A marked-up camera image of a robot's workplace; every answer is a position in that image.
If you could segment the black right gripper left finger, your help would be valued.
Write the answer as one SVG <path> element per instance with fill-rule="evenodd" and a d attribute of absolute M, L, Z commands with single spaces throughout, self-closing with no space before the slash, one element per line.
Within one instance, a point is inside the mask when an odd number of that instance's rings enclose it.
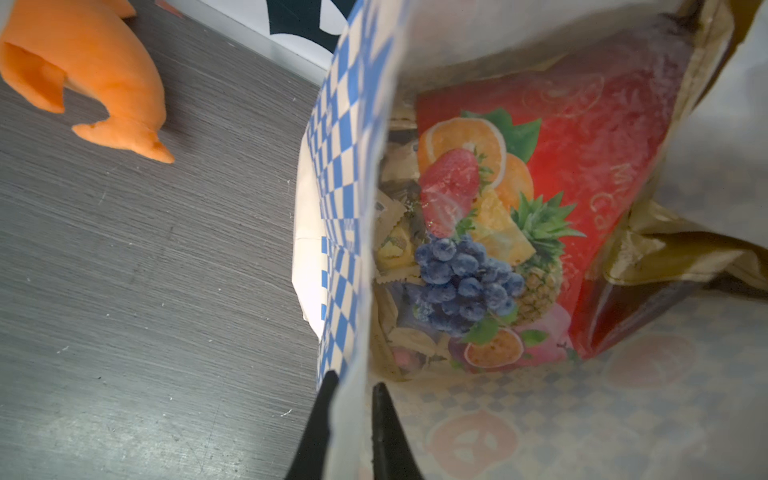
<path fill-rule="evenodd" d="M 330 438 L 330 404 L 338 384 L 339 376 L 335 371 L 324 375 L 285 480 L 322 479 Z"/>

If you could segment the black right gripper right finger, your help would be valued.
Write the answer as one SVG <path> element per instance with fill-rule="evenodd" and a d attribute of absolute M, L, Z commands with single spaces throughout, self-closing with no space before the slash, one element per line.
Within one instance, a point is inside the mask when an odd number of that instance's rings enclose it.
<path fill-rule="evenodd" d="M 423 480 L 387 385 L 372 390 L 372 453 L 375 480 Z"/>

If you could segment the red fruit candy bag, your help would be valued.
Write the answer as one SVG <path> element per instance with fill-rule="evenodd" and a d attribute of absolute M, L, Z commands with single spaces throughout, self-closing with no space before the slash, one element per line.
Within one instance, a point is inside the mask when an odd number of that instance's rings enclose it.
<path fill-rule="evenodd" d="M 393 379 L 593 357 L 767 252 L 651 198 L 708 79 L 711 27 L 660 14 L 552 64 L 437 72 L 383 160 L 370 339 Z"/>

